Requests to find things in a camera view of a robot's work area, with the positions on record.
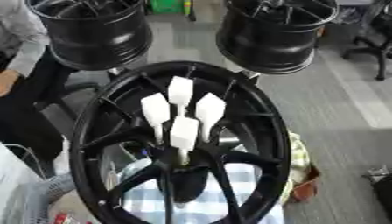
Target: blue checkered cloth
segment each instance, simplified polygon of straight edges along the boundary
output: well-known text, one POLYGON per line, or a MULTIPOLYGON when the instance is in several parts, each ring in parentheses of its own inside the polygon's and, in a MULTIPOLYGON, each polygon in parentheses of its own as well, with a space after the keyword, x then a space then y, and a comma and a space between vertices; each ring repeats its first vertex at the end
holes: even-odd
MULTIPOLYGON (((129 164, 119 179, 126 179, 149 165, 148 158, 129 164)), ((255 169, 249 164, 226 164, 225 168, 239 205, 242 205, 256 187, 255 169)), ((158 189, 155 179, 135 187, 124 195, 122 207, 144 221, 165 224, 164 196, 158 189)), ((228 204, 220 185, 212 173, 204 192, 195 200, 185 204, 175 204, 174 223, 207 224, 217 221, 228 214, 228 204)), ((276 204, 259 224, 284 224, 282 206, 276 204)))

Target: wire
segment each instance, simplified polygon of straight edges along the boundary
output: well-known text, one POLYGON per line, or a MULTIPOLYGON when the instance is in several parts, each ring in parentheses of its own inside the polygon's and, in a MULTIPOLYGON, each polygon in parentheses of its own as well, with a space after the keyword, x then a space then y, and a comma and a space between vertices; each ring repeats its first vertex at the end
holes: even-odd
POLYGON ((28 154, 31 155, 32 159, 34 159, 35 163, 37 164, 37 168, 38 168, 38 171, 39 171, 39 174, 41 175, 41 177, 44 178, 44 179, 47 179, 44 171, 42 170, 41 165, 39 164, 38 158, 35 156, 35 154, 34 154, 34 152, 32 151, 31 148, 27 148, 27 147, 24 147, 21 144, 16 144, 16 143, 6 143, 5 146, 6 147, 17 147, 19 149, 25 150, 28 154))

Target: black chair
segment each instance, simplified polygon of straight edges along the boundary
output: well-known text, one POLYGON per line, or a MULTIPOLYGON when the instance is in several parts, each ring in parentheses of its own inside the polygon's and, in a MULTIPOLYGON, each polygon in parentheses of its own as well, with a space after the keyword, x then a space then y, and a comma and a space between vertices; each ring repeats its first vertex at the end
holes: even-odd
POLYGON ((383 7, 383 10, 381 10, 370 23, 371 28, 380 33, 385 40, 380 45, 377 45, 369 38, 357 36, 354 38, 353 43, 355 45, 362 43, 365 44, 365 47, 349 49, 343 54, 343 59, 345 60, 347 60, 351 54, 357 53, 375 56, 379 64, 379 71, 377 76, 375 76, 377 81, 385 80, 386 60, 392 59, 392 52, 390 51, 392 42, 392 12, 389 7, 391 7, 389 4, 383 7))
POLYGON ((95 93, 98 92, 100 86, 94 82, 82 82, 73 85, 65 86, 63 91, 58 92, 55 97, 51 97, 50 99, 43 99, 41 101, 37 101, 35 107, 38 111, 42 111, 49 107, 50 105, 59 106, 71 119, 76 120, 78 115, 74 112, 74 110, 64 101, 63 98, 67 97, 70 94, 79 92, 85 89, 91 89, 95 93))

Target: red object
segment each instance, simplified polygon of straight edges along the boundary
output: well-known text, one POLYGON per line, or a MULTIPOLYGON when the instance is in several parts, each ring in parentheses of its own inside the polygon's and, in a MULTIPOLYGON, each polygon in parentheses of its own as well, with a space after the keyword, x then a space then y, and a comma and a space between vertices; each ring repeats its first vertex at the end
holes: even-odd
POLYGON ((58 213, 54 219, 54 224, 65 224, 67 219, 66 213, 58 213))
POLYGON ((75 217, 70 213, 58 213, 54 219, 54 224, 81 224, 75 217))
POLYGON ((306 181, 300 185, 294 186, 291 197, 296 201, 306 201, 317 194, 316 180, 320 177, 319 169, 311 164, 311 170, 306 181))

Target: white foam block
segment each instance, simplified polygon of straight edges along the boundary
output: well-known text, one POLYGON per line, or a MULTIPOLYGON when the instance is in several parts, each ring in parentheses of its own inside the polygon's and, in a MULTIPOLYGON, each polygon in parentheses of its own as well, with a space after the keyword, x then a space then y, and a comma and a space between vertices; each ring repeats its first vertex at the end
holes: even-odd
POLYGON ((199 121, 184 116, 177 116, 170 132, 171 146, 192 151, 196 143, 199 121))
POLYGON ((226 102, 208 93, 196 103, 196 117, 203 122, 203 141, 208 142, 211 128, 225 114, 226 102))
POLYGON ((160 94, 152 94, 142 100, 142 110, 147 122, 152 127, 160 126, 170 119, 170 104, 160 94))
POLYGON ((193 80, 174 76, 169 85, 169 102, 176 104, 178 115, 184 116, 186 106, 193 96, 193 80))

